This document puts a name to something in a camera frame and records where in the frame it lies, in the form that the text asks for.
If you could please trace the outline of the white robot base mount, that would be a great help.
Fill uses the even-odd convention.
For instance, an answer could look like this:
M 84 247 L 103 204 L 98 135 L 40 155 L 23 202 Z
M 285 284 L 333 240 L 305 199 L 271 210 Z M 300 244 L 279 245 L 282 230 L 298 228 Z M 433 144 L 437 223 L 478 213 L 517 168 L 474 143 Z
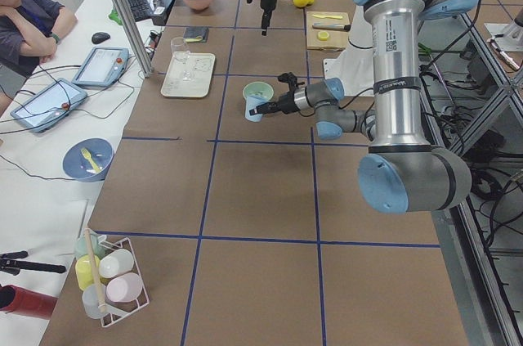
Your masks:
M 355 9 L 345 50 L 324 63 L 324 77 L 340 79 L 347 95 L 373 86 L 372 27 L 364 19 L 363 7 Z

